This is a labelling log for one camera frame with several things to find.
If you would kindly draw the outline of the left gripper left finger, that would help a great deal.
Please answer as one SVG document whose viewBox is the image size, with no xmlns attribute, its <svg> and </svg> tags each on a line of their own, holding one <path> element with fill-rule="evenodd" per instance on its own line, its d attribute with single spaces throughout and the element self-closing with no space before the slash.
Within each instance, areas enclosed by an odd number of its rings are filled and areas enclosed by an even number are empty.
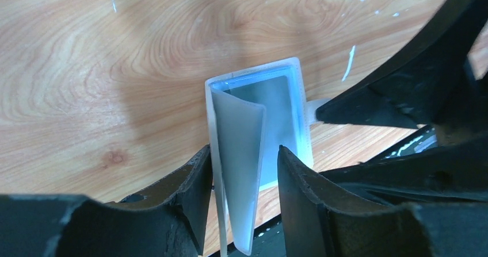
<svg viewBox="0 0 488 257">
<path fill-rule="evenodd" d="M 120 202 L 1 195 L 2 256 L 200 256 L 212 186 L 208 145 Z"/>
</svg>

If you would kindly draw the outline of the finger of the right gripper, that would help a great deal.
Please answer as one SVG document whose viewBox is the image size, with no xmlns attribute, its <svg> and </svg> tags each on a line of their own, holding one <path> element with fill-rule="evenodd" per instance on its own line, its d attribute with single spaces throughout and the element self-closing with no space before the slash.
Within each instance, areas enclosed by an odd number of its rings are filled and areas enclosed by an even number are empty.
<svg viewBox="0 0 488 257">
<path fill-rule="evenodd" d="M 316 109 L 328 124 L 415 129 L 430 124 L 460 82 L 487 23 L 487 0 L 446 0 L 400 51 Z"/>
<path fill-rule="evenodd" d="M 383 205 L 487 202 L 487 136 L 321 174 L 345 190 Z"/>
</svg>

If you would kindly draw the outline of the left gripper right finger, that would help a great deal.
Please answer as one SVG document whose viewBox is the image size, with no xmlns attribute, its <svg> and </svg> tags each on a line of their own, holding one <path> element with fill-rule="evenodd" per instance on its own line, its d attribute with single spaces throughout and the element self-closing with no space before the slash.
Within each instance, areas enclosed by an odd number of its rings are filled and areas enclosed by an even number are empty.
<svg viewBox="0 0 488 257">
<path fill-rule="evenodd" d="M 288 256 L 486 256 L 487 202 L 383 205 L 278 154 Z"/>
</svg>

